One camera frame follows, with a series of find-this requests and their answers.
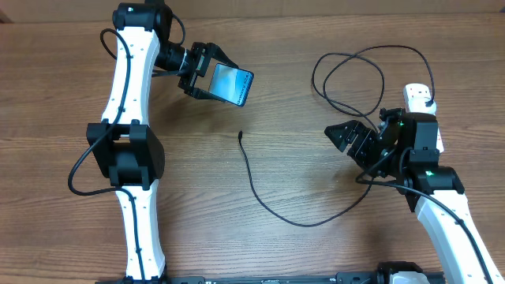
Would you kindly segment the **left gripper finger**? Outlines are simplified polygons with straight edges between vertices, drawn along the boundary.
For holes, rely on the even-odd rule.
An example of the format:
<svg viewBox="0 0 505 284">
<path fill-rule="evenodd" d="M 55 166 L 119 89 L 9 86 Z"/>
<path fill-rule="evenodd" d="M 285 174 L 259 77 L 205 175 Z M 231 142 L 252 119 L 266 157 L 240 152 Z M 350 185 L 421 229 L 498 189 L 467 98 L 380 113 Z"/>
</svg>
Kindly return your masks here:
<svg viewBox="0 0 505 284">
<path fill-rule="evenodd" d="M 205 48 L 205 59 L 204 59 L 204 71 L 207 72 L 210 61 L 215 59 L 217 62 L 221 62 L 229 67 L 238 68 L 238 65 L 234 63 L 225 52 L 215 43 L 207 43 Z"/>
<path fill-rule="evenodd" d="M 212 94 L 212 93 L 202 90 L 200 88 L 194 88 L 192 90 L 192 97 L 194 99 L 206 99 L 206 100 L 220 101 L 220 102 L 224 102 L 224 103 L 233 103 L 232 101 L 230 101 L 228 99 L 217 96 L 215 94 Z"/>
</svg>

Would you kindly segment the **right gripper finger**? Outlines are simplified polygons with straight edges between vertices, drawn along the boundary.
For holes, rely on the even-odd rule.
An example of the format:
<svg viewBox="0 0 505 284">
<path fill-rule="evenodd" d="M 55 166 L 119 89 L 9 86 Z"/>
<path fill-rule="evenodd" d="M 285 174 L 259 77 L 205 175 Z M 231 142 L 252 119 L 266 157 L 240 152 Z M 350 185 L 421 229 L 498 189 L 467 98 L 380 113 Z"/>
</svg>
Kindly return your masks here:
<svg viewBox="0 0 505 284">
<path fill-rule="evenodd" d="M 365 126 L 362 122 L 351 120 L 338 125 L 328 126 L 324 130 L 324 134 L 330 141 L 344 152 L 348 144 L 352 144 L 358 134 L 365 131 Z"/>
<path fill-rule="evenodd" d="M 359 130 L 355 132 L 353 138 L 354 140 L 347 155 L 359 156 L 367 154 L 370 147 L 373 145 L 373 131 L 370 129 Z"/>
</svg>

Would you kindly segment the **blue-screen Galaxy smartphone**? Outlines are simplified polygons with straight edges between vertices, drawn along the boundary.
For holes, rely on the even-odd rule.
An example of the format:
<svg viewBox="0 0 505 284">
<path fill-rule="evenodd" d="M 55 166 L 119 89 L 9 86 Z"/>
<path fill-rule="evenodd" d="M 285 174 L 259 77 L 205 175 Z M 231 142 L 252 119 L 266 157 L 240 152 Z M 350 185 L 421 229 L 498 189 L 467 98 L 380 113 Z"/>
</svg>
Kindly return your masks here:
<svg viewBox="0 0 505 284">
<path fill-rule="evenodd" d="M 215 67 L 208 91 L 219 99 L 243 107 L 248 98 L 254 73 L 222 63 Z"/>
</svg>

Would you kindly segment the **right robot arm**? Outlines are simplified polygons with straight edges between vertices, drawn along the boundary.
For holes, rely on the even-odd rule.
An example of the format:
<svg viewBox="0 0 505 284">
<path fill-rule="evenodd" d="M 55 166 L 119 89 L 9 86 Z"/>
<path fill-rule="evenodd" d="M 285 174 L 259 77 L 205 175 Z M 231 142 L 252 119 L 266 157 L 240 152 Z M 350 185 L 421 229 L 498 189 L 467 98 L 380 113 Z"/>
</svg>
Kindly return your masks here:
<svg viewBox="0 0 505 284">
<path fill-rule="evenodd" d="M 324 133 L 362 172 L 363 185 L 397 189 L 428 233 L 450 283 L 502 283 L 469 212 L 455 169 L 439 164 L 438 121 L 433 114 L 382 109 L 379 131 L 357 120 Z"/>
</svg>

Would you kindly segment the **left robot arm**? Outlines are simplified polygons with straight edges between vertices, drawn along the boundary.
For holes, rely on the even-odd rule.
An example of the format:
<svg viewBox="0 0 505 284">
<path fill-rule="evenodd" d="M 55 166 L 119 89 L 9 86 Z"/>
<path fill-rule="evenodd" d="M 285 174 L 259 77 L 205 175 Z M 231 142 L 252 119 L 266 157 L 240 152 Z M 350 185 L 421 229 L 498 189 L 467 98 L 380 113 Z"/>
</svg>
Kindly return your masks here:
<svg viewBox="0 0 505 284">
<path fill-rule="evenodd" d="M 148 116 L 152 78 L 177 76 L 186 95 L 238 107 L 245 105 L 253 81 L 215 43 L 186 49 L 171 42 L 176 18 L 163 1 L 119 4 L 110 30 L 117 37 L 110 98 L 100 121 L 86 132 L 85 153 L 94 155 L 122 207 L 128 255 L 123 283 L 169 281 L 156 209 L 165 152 Z"/>
</svg>

